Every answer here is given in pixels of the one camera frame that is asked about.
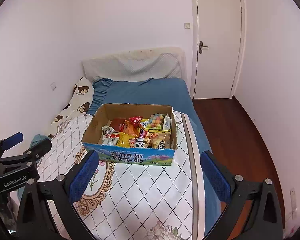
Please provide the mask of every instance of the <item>door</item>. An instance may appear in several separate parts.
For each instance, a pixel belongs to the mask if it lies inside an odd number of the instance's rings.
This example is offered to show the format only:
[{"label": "door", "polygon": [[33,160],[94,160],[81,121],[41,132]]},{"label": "door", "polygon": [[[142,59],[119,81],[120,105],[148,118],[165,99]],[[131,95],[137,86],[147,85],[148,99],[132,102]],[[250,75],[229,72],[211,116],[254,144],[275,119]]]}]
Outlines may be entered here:
[{"label": "door", "polygon": [[239,57],[241,1],[197,0],[197,7],[194,98],[229,98]]}]

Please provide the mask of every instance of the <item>metal bolt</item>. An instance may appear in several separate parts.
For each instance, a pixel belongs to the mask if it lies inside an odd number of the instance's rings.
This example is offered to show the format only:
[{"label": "metal bolt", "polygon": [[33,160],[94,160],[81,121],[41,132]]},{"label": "metal bolt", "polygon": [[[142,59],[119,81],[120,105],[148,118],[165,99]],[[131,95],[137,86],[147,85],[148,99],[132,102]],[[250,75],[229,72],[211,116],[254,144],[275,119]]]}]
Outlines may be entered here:
[{"label": "metal bolt", "polygon": [[243,177],[241,175],[235,175],[234,178],[237,181],[243,181]]},{"label": "metal bolt", "polygon": [[28,179],[28,182],[27,182],[29,185],[32,185],[34,183],[34,179]]},{"label": "metal bolt", "polygon": [[265,179],[266,184],[271,185],[272,184],[272,180],[271,179]]},{"label": "metal bolt", "polygon": [[60,174],[57,176],[57,181],[63,181],[65,179],[65,176],[63,174]]}]

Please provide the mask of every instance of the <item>pillow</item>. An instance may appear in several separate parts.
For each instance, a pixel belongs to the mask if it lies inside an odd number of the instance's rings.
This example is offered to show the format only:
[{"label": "pillow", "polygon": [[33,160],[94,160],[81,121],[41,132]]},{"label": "pillow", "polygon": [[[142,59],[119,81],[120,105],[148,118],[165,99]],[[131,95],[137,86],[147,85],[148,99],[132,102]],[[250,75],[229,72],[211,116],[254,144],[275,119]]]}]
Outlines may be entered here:
[{"label": "pillow", "polygon": [[66,121],[80,114],[86,114],[91,106],[93,93],[90,81],[85,77],[80,78],[79,82],[74,85],[73,96],[69,104],[55,117],[45,135],[50,138],[55,137],[67,126],[68,122]]}]

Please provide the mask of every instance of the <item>patterned bedspread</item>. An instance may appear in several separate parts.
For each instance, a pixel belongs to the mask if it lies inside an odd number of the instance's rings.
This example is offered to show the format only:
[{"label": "patterned bedspread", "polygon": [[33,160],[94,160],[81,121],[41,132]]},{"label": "patterned bedspread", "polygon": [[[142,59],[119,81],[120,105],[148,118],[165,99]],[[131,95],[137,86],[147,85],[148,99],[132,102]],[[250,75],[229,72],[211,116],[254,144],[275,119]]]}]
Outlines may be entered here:
[{"label": "patterned bedspread", "polygon": [[[99,161],[80,201],[74,203],[96,239],[202,239],[205,196],[200,155],[186,114],[174,111],[178,147],[171,166]],[[39,181],[66,174],[86,154],[81,138],[91,115],[63,123],[38,172]],[[60,234],[69,238],[53,201]]]}]

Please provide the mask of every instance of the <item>door handle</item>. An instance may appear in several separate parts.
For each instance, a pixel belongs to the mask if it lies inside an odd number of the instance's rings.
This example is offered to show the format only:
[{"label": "door handle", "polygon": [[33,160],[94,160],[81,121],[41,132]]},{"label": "door handle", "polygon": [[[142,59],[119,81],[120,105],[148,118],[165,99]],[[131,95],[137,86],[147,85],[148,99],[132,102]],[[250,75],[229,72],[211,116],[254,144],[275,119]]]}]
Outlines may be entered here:
[{"label": "door handle", "polygon": [[200,43],[199,43],[199,53],[200,54],[202,53],[202,48],[209,48],[209,47],[208,46],[203,46],[202,41],[200,41]]}]

